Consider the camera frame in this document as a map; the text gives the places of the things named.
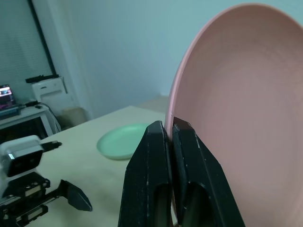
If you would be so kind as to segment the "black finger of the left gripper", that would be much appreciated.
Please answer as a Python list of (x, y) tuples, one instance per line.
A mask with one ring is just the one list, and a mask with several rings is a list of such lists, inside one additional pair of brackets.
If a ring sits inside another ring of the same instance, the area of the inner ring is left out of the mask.
[(59, 196), (67, 199), (68, 203), (77, 210), (92, 212), (93, 207), (85, 193), (72, 183), (61, 180), (59, 187)]

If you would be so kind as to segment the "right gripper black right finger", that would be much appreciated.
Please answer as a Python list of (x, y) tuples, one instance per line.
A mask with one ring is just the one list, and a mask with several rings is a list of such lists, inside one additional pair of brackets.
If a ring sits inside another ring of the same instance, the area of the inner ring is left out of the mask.
[(175, 213), (181, 227), (243, 227), (223, 169), (186, 121), (174, 118), (171, 138)]

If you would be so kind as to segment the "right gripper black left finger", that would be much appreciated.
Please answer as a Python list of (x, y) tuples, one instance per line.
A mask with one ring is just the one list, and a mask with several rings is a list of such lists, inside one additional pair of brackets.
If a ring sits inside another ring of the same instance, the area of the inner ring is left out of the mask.
[(162, 121), (146, 128), (126, 170), (118, 226), (169, 227), (172, 179)]

